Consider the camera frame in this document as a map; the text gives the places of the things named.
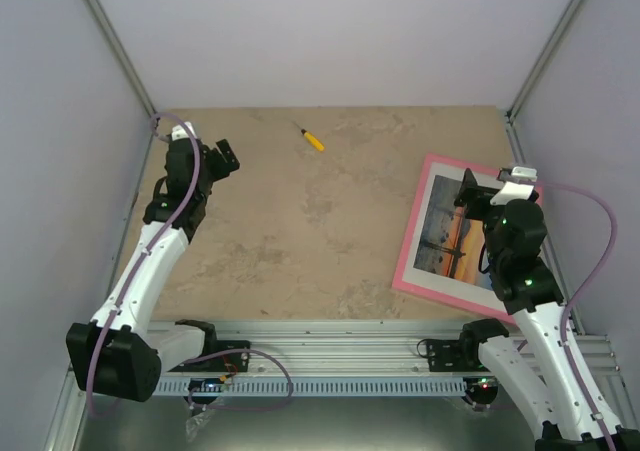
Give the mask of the sunset photo with white mat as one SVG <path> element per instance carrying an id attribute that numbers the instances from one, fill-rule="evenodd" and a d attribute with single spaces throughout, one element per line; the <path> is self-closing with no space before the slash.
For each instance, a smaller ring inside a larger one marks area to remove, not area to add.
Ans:
<path id="1" fill-rule="evenodd" d="M 464 217 L 454 205 L 461 182 L 435 175 L 422 221 L 413 267 L 487 290 L 490 278 L 482 274 L 482 223 Z"/>

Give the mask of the pink wooden picture frame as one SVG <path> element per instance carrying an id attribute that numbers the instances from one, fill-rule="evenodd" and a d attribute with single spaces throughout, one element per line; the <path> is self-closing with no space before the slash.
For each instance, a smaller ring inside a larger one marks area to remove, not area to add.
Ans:
<path id="1" fill-rule="evenodd" d="M 442 175 L 462 182 L 466 168 L 473 171 L 480 185 L 498 190 L 502 188 L 503 183 L 497 180 L 499 171 L 496 169 L 436 154 L 427 155 L 394 274 L 393 287 L 418 297 L 512 324 L 514 319 L 507 314 L 504 304 L 498 299 L 492 288 L 487 290 L 413 267 L 413 258 L 416 254 L 434 176 Z M 491 255 L 482 249 L 480 257 L 483 261 L 480 272 L 487 274 L 482 271 L 489 264 Z"/>

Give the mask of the yellow handled screwdriver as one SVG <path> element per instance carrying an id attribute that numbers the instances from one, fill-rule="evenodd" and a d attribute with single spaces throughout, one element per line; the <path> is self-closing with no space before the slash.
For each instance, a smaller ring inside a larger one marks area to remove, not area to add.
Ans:
<path id="1" fill-rule="evenodd" d="M 325 150 L 324 144 L 310 131 L 297 122 L 293 121 L 294 126 L 299 130 L 300 134 L 307 140 L 307 142 L 317 151 L 323 152 Z"/>

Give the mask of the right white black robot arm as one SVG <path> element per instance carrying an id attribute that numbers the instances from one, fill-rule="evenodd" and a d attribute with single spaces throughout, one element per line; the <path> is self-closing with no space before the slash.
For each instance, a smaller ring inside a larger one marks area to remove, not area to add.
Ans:
<path id="1" fill-rule="evenodd" d="M 622 424 L 596 384 L 568 323 L 570 307 L 540 256 L 547 227 L 536 170 L 503 168 L 498 179 L 499 189 L 482 186 L 466 169 L 454 203 L 481 222 L 483 271 L 537 366 L 495 318 L 465 324 L 456 340 L 423 339 L 418 356 L 432 372 L 488 372 L 525 418 L 538 450 L 638 449 L 638 430 Z"/>

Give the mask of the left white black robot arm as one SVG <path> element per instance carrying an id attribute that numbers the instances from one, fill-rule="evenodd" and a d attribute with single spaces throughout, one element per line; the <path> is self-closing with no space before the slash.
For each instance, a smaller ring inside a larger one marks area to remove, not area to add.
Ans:
<path id="1" fill-rule="evenodd" d="M 218 361 L 214 325 L 179 320 L 162 338 L 148 328 L 171 271 L 206 215 L 215 182 L 240 163 L 227 140 L 214 147 L 187 137 L 173 138 L 165 175 L 154 186 L 134 252 L 114 289 L 86 323 L 74 323 L 66 346 L 83 391 L 144 402 L 160 376 L 189 362 L 207 370 Z"/>

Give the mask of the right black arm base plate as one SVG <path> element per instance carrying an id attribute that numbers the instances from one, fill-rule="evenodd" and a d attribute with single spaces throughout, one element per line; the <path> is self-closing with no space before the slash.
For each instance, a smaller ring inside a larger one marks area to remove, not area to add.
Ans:
<path id="1" fill-rule="evenodd" d="M 486 368 L 470 361 L 456 340 L 422 339 L 416 344 L 417 354 L 428 362 L 431 372 L 475 372 Z"/>

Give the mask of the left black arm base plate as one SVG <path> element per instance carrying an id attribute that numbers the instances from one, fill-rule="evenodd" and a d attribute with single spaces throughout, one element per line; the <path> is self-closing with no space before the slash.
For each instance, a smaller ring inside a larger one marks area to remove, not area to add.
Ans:
<path id="1" fill-rule="evenodd" d="M 230 349 L 242 349 L 242 353 L 233 353 L 221 356 L 215 359 L 209 359 L 198 363 L 180 364 L 171 369 L 171 372 L 190 372 L 190 373 L 223 373 L 237 374 L 248 371 L 249 354 L 247 349 L 251 348 L 251 342 L 247 340 L 220 340 L 212 348 L 209 353 L 217 353 Z"/>

